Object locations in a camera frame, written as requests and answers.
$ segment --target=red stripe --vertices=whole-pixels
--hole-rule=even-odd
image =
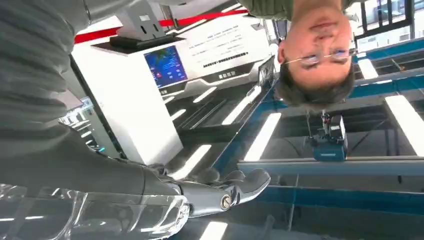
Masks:
[[[229,12],[225,12],[225,13],[218,12],[218,13],[202,14],[202,15],[198,15],[198,16],[180,19],[180,20],[178,20],[178,25],[184,26],[184,25],[194,24],[194,23],[196,23],[200,20],[203,20],[203,19],[210,20],[210,19],[216,19],[216,18],[224,17],[224,16],[230,16],[230,15],[236,15],[236,14],[245,14],[247,12],[248,12],[247,10],[234,10],[234,11],[229,11]],[[174,23],[171,19],[160,20],[159,24],[162,27],[171,27],[171,26],[174,25]],[[116,35],[117,30],[120,29],[120,28],[121,27],[113,27],[113,28],[103,29],[103,30],[99,30],[99,31],[93,31],[93,32],[79,34],[75,37],[75,43],[79,44],[79,43],[84,43],[84,42],[88,42],[88,41],[91,41],[91,40],[110,37],[110,36]]]

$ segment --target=dark hair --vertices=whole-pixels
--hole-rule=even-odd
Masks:
[[[289,65],[284,62],[279,71],[279,81],[275,86],[275,96],[283,99],[289,106],[303,106],[309,110],[323,110],[345,99],[354,88],[355,71],[354,63],[346,78],[338,84],[318,88],[305,89],[297,84],[289,71]]]

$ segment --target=eyeglasses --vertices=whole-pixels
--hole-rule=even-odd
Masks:
[[[323,55],[322,51],[320,51],[316,54],[311,54],[309,56],[304,56],[296,60],[288,61],[286,62],[286,64],[300,62],[302,65],[309,66],[319,63],[323,58],[333,58],[334,60],[339,61],[355,56],[357,53],[358,50],[356,48],[351,48],[348,51],[341,49],[334,50],[329,55]]]

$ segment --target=display monitor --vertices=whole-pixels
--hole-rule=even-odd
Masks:
[[[175,46],[146,53],[144,57],[158,88],[187,80]]]

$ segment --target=transparent glass surface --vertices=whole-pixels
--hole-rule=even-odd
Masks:
[[[156,240],[186,223],[184,196],[40,192],[0,184],[0,237],[19,240]]]

